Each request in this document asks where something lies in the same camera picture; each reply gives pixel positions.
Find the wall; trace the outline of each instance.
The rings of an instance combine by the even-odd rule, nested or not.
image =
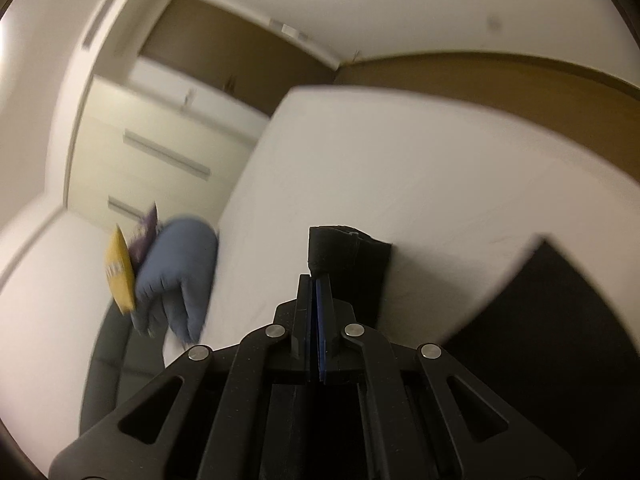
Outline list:
[[[640,52],[610,0],[235,0],[343,60],[485,50],[549,57],[640,86]]]
[[[356,63],[340,69],[335,82],[497,108],[578,142],[640,182],[640,90],[599,72],[536,57],[458,52]]]
[[[14,0],[0,20],[0,228],[44,190],[60,85],[98,1]]]
[[[108,234],[63,212],[0,293],[0,414],[44,473],[78,437],[84,380],[110,301]]]
[[[138,53],[171,0],[127,0],[95,60],[94,72],[124,84]]]
[[[272,31],[201,0],[172,0],[141,54],[269,115],[293,86],[335,76]]]
[[[126,86],[167,102],[203,122],[237,133],[256,142],[269,117],[224,92],[140,57],[129,73]]]
[[[259,10],[247,7],[236,0],[202,1],[241,16],[249,22],[255,23],[255,25],[258,25],[259,27],[266,28],[273,34],[281,37],[283,40],[289,41],[289,43],[294,44],[305,52],[308,52],[333,70],[338,70],[338,67],[340,66],[340,56],[326,45],[319,44],[317,41],[314,41],[308,35],[304,34],[301,30],[291,28],[290,25],[286,25],[283,22],[272,20],[270,16],[260,12]]]

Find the white wall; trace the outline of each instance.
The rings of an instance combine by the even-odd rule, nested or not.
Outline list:
[[[171,0],[127,0],[95,60],[94,72],[123,84]]]
[[[254,143],[269,122],[266,114],[242,101],[145,57],[133,65],[126,86]]]
[[[0,20],[0,228],[44,190],[52,116],[100,0],[14,0]]]
[[[343,60],[439,50],[549,57],[640,86],[640,50],[610,0],[233,0]]]
[[[45,474],[78,437],[84,380],[111,297],[108,236],[63,212],[0,293],[0,415]]]
[[[92,18],[99,12],[102,2],[97,0]],[[45,184],[46,193],[59,197],[66,205],[66,176],[72,155],[75,129],[84,99],[91,82],[95,63],[111,29],[129,0],[114,0],[102,20],[89,48],[82,46],[81,35],[67,63],[66,73],[58,89],[58,101],[53,114],[47,149]],[[84,30],[88,30],[91,20]]]

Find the cabinet handle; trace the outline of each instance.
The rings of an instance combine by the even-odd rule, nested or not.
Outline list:
[[[133,220],[142,220],[145,217],[145,214],[142,211],[128,204],[125,204],[124,202],[121,202],[111,195],[109,195],[109,197],[107,198],[107,207],[112,211],[120,213],[121,215],[124,215]]]
[[[156,144],[152,140],[139,136],[138,134],[130,130],[124,130],[122,140],[129,146],[137,148],[142,152],[148,153],[155,158],[164,160],[172,166],[181,168],[182,170],[187,171],[188,173],[191,173],[199,178],[208,180],[211,176],[211,170],[203,164],[200,164],[195,160],[191,160],[190,158],[187,158],[180,153],[176,153],[174,152],[174,150],[170,150],[169,148],[161,146],[160,144]]]

